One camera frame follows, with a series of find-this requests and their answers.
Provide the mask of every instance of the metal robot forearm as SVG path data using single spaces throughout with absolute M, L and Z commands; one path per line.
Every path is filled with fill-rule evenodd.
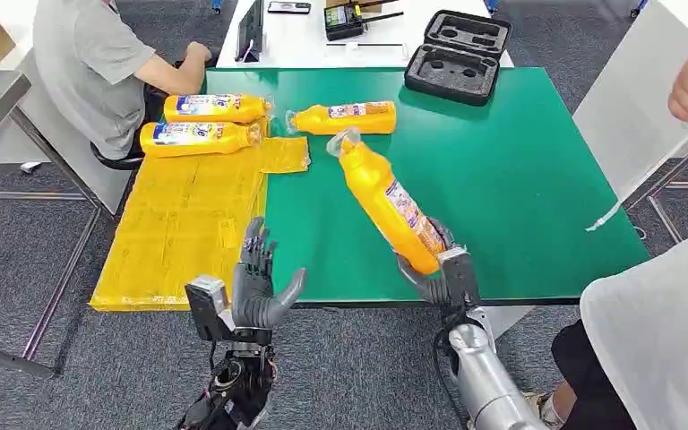
M 476 430 L 547 430 L 495 354 L 486 331 L 461 324 L 450 331 L 458 355 L 460 397 Z

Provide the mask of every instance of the detergent bottle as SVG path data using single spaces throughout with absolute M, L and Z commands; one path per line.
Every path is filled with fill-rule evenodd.
M 326 150 L 339 158 L 349 190 L 394 251 L 416 271 L 425 275 L 438 271 L 436 255 L 446 245 L 394 177 L 389 160 L 360 141 L 354 128 L 331 138 Z
M 314 105 L 302 112 L 286 113 L 289 133 L 336 134 L 356 127 L 364 134 L 389 134 L 397 126 L 397 108 L 392 101 L 372 101 L 352 105 Z
M 262 132 L 258 124 L 148 123 L 141 129 L 141 148 L 152 157 L 229 154 L 260 142 Z
M 272 104 L 248 94 L 217 94 L 202 96 L 169 96 L 165 100 L 165 120 L 177 121 L 227 121 L 251 123 L 266 116 Z

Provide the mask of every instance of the smartphone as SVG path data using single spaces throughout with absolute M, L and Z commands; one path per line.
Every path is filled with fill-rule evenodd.
M 307 15 L 310 13 L 309 3 L 297 2 L 270 2 L 268 13 L 293 13 L 297 15 Z

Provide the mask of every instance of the green table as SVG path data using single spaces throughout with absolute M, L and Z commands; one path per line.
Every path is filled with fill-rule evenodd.
M 394 134 L 363 140 L 389 159 L 423 212 L 468 247 L 486 304 L 572 303 L 592 280 L 648 258 L 623 211 L 584 231 L 615 196 L 543 69 L 502 70 L 485 107 L 408 90 L 391 68 L 210 70 L 207 92 L 272 96 L 274 135 L 286 135 L 287 109 L 394 100 Z M 310 136 L 308 172 L 270 175 L 276 289 L 306 266 L 301 302 L 418 301 L 325 151 L 328 139 Z

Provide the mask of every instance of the gray t-shirt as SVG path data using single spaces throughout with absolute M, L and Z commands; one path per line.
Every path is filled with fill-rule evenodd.
M 114 2 L 39 0 L 33 27 L 39 75 L 59 111 L 102 155 L 127 155 L 144 116 L 143 82 L 153 55 L 120 21 Z

